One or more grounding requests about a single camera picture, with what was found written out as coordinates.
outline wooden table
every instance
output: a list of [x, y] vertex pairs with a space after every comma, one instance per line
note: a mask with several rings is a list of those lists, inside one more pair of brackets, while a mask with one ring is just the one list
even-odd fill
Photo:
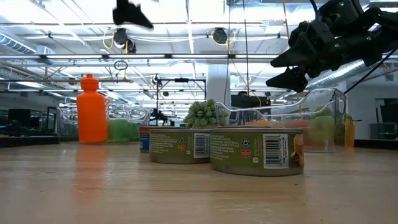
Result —
[[138, 145], [0, 149], [0, 223], [398, 223], [398, 152], [306, 154], [291, 177], [149, 162]]

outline metal frame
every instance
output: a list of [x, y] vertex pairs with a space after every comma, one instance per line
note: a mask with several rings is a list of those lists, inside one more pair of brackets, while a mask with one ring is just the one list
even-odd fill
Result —
[[[162, 85], [162, 88], [159, 89], [159, 84], [161, 81], [165, 81], [166, 83], [164, 83]], [[188, 82], [194, 82], [197, 84], [197, 86], [199, 86], [199, 88], [201, 88], [202, 91], [205, 92], [205, 101], [206, 101], [206, 97], [207, 97], [207, 89], [206, 89], [206, 80], [202, 80], [202, 79], [189, 79], [189, 78], [175, 78], [175, 79], [171, 79], [171, 78], [159, 78], [156, 81], [156, 110], [159, 112], [159, 91], [162, 90], [167, 84], [169, 84], [169, 82], [180, 82], [180, 83], [188, 83]], [[200, 85], [197, 82], [203, 82], [205, 83], [205, 88], [203, 89], [202, 87], [200, 87]]]

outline logo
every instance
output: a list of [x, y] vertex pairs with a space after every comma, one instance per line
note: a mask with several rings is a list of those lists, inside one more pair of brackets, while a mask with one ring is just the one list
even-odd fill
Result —
[[243, 147], [249, 147], [250, 146], [250, 141], [247, 139], [243, 139], [242, 140], [242, 146]]
[[184, 145], [179, 145], [179, 146], [178, 146], [178, 149], [179, 149], [180, 151], [184, 151], [184, 150], [185, 150], [185, 146], [184, 146]]
[[242, 150], [241, 151], [241, 155], [242, 157], [244, 157], [245, 159], [249, 158], [249, 156], [251, 155], [251, 151], [250, 150]]

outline ceiling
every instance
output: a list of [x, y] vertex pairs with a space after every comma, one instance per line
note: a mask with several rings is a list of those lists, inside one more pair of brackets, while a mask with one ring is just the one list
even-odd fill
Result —
[[[287, 33], [296, 28], [299, 22], [315, 18], [309, 1], [291, 0], [286, 4], [285, 13], [282, 1], [246, 0], [140, 0], [143, 13], [153, 22], [154, 30], [125, 25], [127, 34], [137, 47], [137, 54], [228, 54], [227, 45], [218, 45], [211, 38], [215, 27], [223, 27], [229, 33], [229, 53], [231, 54], [272, 54], [278, 55], [287, 50]], [[321, 6], [325, 1], [316, 1]], [[366, 8], [371, 3], [361, 1]], [[2, 0], [0, 1], [0, 32], [13, 35], [31, 47], [46, 46], [55, 54], [123, 54], [124, 49], [111, 46], [113, 24], [112, 0]], [[0, 45], [0, 54], [20, 54]], [[129, 67], [117, 71], [115, 60], [57, 60], [50, 65], [33, 60], [8, 60], [7, 63], [28, 70], [38, 76], [51, 75], [54, 79], [80, 78], [82, 74], [93, 73], [97, 78], [122, 79], [125, 76], [132, 83], [104, 83], [105, 89], [137, 90], [117, 94], [133, 103], [151, 107], [155, 93], [139, 92], [153, 89], [155, 74], [161, 78], [205, 79], [208, 67], [212, 64], [226, 63], [217, 60], [127, 60]], [[244, 60], [229, 62], [229, 70], [234, 77], [232, 90], [237, 93], [245, 89], [244, 78], [247, 66]], [[269, 61], [250, 61], [249, 83], [251, 89], [269, 91], [265, 81], [283, 72], [284, 68], [272, 68]], [[37, 78], [28, 75], [26, 78]], [[27, 88], [14, 84], [16, 88]], [[58, 83], [52, 88], [77, 89], [78, 85]], [[204, 92], [197, 83], [174, 83], [168, 90], [184, 89], [185, 92], [170, 92], [163, 97], [166, 103], [172, 100], [203, 99]], [[72, 96], [72, 93], [58, 93]]]

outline black cable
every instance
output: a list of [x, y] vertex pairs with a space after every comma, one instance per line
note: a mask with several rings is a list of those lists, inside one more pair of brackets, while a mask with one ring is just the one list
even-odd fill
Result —
[[313, 7], [313, 11], [315, 12], [315, 20], [317, 21], [319, 19], [318, 6], [317, 6], [317, 4], [315, 4], [314, 0], [310, 0], [310, 2]]
[[246, 15], [245, 15], [245, 8], [244, 8], [244, 0], [243, 3], [243, 15], [244, 15], [244, 38], [246, 39], [246, 64], [247, 64], [247, 78], [248, 78], [248, 96], [250, 95], [250, 88], [249, 88], [249, 48], [248, 48], [248, 28], [246, 25]]
[[228, 88], [228, 72], [229, 72], [229, 38], [231, 36], [231, 5], [229, 7], [229, 15], [228, 15], [228, 46], [227, 46], [227, 54], [228, 58], [226, 60], [226, 76], [225, 76], [225, 91], [224, 91], [224, 104], [226, 105], [225, 98], [226, 98], [226, 89]]
[[349, 91], [351, 91], [354, 87], [356, 87], [358, 84], [360, 84], [363, 80], [365, 80], [366, 77], [370, 76], [372, 72], [374, 72], [378, 67], [380, 67], [381, 64], [383, 64], [397, 49], [391, 50], [390, 53], [386, 55], [385, 58], [383, 58], [372, 70], [370, 70], [364, 77], [362, 77], [358, 82], [356, 82], [353, 86], [351, 86], [348, 90], [344, 92], [344, 94], [347, 94]]

